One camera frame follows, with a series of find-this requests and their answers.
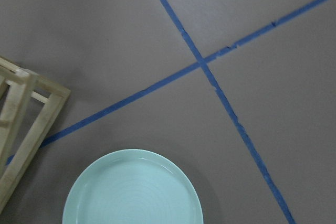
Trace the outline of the wooden dish rack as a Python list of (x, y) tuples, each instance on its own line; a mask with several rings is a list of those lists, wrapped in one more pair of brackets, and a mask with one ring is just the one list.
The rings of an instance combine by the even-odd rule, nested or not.
[(1, 57), (1, 208), (4, 209), (71, 91)]

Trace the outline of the light green plate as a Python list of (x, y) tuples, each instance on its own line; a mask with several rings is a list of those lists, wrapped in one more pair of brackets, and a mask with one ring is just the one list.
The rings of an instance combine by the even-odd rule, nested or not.
[(203, 223), (200, 200), (183, 171), (146, 150), (107, 154), (74, 182), (63, 223)]

